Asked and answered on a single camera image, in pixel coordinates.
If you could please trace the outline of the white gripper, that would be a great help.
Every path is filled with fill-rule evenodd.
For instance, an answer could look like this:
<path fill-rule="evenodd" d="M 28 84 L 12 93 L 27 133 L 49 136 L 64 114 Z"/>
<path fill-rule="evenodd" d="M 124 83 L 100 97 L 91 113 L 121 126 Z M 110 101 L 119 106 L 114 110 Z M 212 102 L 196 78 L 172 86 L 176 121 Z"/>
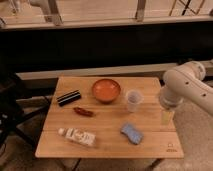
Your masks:
<path fill-rule="evenodd" d="M 168 125 L 175 114 L 174 110 L 169 109 L 179 106 L 183 102 L 183 98 L 167 86 L 163 86 L 159 92 L 158 99 L 160 105 L 164 108 L 161 115 L 161 124 Z"/>

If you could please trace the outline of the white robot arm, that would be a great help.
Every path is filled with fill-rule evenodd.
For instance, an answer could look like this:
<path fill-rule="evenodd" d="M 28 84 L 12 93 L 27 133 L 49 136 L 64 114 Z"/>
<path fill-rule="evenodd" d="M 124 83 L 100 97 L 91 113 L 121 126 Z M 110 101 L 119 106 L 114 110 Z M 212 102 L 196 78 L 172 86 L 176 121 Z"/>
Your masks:
<path fill-rule="evenodd" d="M 163 107 L 162 125 L 170 123 L 175 114 L 175 108 L 184 99 L 190 100 L 213 116 L 213 88 L 203 82 L 205 76 L 206 69 L 198 61 L 175 66 L 163 74 L 164 86 L 158 95 L 159 103 Z"/>

